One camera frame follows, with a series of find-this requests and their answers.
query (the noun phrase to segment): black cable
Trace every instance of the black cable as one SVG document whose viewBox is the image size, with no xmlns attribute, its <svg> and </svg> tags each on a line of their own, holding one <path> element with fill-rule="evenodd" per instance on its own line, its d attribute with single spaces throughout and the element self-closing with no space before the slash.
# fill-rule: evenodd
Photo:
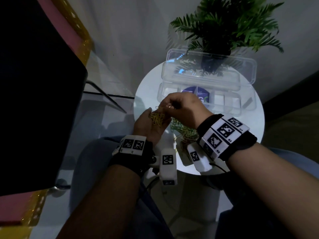
<svg viewBox="0 0 319 239">
<path fill-rule="evenodd" d="M 152 184 L 153 184 L 155 181 L 159 180 L 159 179 L 160 179 L 159 176 L 157 176 L 155 179 L 153 179 L 153 180 L 148 184 L 148 186 L 145 188 L 145 190 L 141 193 L 141 195 L 138 197 L 137 201 L 138 201 L 140 198 L 142 198 L 143 195 L 146 193 L 146 191 L 147 191 L 149 188 L 152 188 L 152 187 L 151 187 Z"/>
<path fill-rule="evenodd" d="M 225 173 L 227 173 L 227 171 L 225 169 L 223 169 L 222 167 L 218 166 L 217 164 L 215 164 L 215 163 L 209 163 L 209 164 L 212 165 L 212 166 L 216 166 L 217 168 L 219 168 L 219 169 L 223 170 Z"/>
</svg>

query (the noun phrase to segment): clear plastic box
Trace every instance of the clear plastic box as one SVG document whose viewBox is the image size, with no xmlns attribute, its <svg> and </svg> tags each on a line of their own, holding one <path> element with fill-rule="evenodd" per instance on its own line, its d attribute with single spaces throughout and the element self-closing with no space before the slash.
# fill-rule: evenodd
<svg viewBox="0 0 319 239">
<path fill-rule="evenodd" d="M 170 49 L 162 68 L 157 100 L 169 93 L 192 92 L 214 113 L 240 116 L 256 109 L 253 59 Z"/>
</svg>

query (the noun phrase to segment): hand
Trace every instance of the hand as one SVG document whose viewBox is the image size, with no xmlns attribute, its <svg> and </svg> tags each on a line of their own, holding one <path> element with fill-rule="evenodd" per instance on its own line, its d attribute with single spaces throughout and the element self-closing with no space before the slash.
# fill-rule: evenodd
<svg viewBox="0 0 319 239">
<path fill-rule="evenodd" d="M 163 119 L 162 126 L 154 125 L 153 121 L 150 118 L 150 114 L 152 112 L 152 108 L 148 108 L 145 110 L 140 117 L 136 120 L 134 124 L 133 135 L 139 135 L 146 137 L 146 140 L 153 143 L 155 146 L 165 129 L 168 127 L 172 119 L 170 117 L 165 117 Z"/>
<path fill-rule="evenodd" d="M 159 111 L 194 129 L 213 115 L 196 95 L 189 92 L 170 93 L 160 103 Z"/>
</svg>

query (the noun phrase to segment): fern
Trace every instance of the fern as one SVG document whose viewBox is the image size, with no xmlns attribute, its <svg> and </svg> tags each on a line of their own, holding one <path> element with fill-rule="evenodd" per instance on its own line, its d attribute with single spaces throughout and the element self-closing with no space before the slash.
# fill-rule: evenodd
<svg viewBox="0 0 319 239">
<path fill-rule="evenodd" d="M 252 47 L 258 51 L 270 45 L 284 52 L 275 36 L 278 23 L 272 12 L 282 3 L 266 0 L 202 0 L 194 14 L 177 17 L 171 22 L 175 31 L 191 33 L 188 50 L 229 55 L 237 47 Z"/>
</svg>

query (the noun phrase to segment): forearm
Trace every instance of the forearm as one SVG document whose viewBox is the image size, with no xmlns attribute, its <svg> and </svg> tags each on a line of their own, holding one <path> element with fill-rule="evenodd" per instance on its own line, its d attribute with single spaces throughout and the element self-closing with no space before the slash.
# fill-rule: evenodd
<svg viewBox="0 0 319 239">
<path fill-rule="evenodd" d="M 298 238 L 319 238 L 319 181 L 256 143 L 227 163 Z"/>
<path fill-rule="evenodd" d="M 139 185 L 140 177 L 130 169 L 110 166 L 57 238 L 121 238 L 133 216 Z"/>
</svg>

